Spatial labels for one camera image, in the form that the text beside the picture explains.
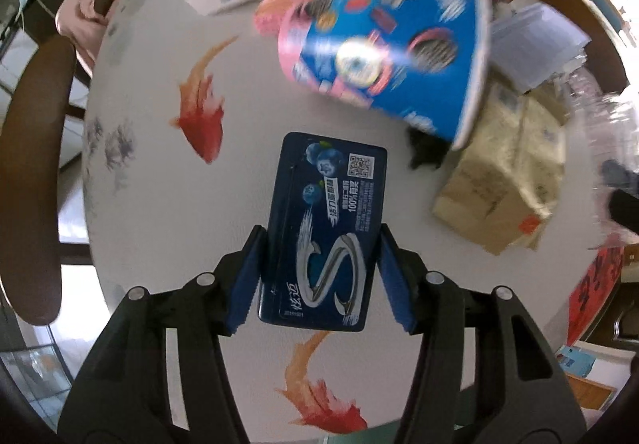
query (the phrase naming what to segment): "silver screw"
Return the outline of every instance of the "silver screw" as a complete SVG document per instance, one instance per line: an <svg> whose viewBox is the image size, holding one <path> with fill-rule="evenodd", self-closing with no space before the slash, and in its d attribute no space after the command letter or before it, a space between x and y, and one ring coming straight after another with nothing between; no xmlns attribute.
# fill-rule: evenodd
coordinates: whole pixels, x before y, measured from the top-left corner
<svg viewBox="0 0 639 444"><path fill-rule="evenodd" d="M145 297L146 291L143 287L134 287L129 291L129 299L133 301L143 299Z"/></svg>
<svg viewBox="0 0 639 444"><path fill-rule="evenodd" d="M213 285L214 281L215 281L215 277L213 276L212 273L202 273L196 279L197 284L201 285L202 287L208 287L209 285Z"/></svg>
<svg viewBox="0 0 639 444"><path fill-rule="evenodd" d="M443 280L443 275L437 271L431 271L426 274L426 281L428 283L432 283L433 285L442 285Z"/></svg>
<svg viewBox="0 0 639 444"><path fill-rule="evenodd" d="M501 299L512 299L512 291L503 285L498 287L494 293Z"/></svg>

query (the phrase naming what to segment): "blueberry image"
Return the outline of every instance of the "blueberry image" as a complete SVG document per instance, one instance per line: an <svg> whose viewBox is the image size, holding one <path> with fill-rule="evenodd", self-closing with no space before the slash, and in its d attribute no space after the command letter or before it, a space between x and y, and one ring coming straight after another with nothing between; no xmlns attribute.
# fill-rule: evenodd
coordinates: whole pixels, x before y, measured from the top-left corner
<svg viewBox="0 0 639 444"><path fill-rule="evenodd" d="M302 190L302 199L309 206L313 206L321 199L322 190L317 184L307 184Z"/></svg>
<svg viewBox="0 0 639 444"><path fill-rule="evenodd" d="M317 168L324 177L335 177L344 163L344 155L335 149L324 150L317 156Z"/></svg>
<svg viewBox="0 0 639 444"><path fill-rule="evenodd" d="M311 143L306 147L306 160L313 166L318 164L318 156L320 152L324 150L319 143Z"/></svg>

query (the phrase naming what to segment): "letter s logo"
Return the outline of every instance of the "letter s logo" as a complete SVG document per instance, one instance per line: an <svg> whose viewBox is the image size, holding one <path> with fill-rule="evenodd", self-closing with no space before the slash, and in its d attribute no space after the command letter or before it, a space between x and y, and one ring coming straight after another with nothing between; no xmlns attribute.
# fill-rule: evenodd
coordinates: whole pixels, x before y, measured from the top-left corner
<svg viewBox="0 0 639 444"><path fill-rule="evenodd" d="M366 279L362 246L360 246L359 240L357 240L357 236L354 233L341 235L330 249L317 283L314 287L311 287L308 274L309 258L314 254L321 253L317 243L312 241L312 220L313 215L309 209L302 218L300 233L297 238L295 267L302 301L309 307L319 306L337 278L340 264L346 257L349 257L353 272L351 294L347 301L341 301L337 293L335 293L333 300L337 311L344 316L344 324L355 325L362 310L363 290Z"/></svg>

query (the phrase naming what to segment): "blue box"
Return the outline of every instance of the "blue box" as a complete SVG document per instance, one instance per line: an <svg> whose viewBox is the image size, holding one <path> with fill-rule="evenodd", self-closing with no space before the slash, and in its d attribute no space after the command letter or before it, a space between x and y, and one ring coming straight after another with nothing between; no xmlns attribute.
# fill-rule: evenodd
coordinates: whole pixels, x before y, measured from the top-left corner
<svg viewBox="0 0 639 444"><path fill-rule="evenodd" d="M260 320L360 331L371 296L386 150L292 132L268 221Z"/></svg>

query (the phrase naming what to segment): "qr code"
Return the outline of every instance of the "qr code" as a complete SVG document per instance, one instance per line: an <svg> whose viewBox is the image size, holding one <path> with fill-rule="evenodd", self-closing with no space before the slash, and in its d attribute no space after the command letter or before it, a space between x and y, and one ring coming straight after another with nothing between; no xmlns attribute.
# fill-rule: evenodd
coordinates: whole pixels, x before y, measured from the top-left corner
<svg viewBox="0 0 639 444"><path fill-rule="evenodd" d="M375 158L370 156L360 156L359 154L348 155L348 177L373 179L374 169Z"/></svg>

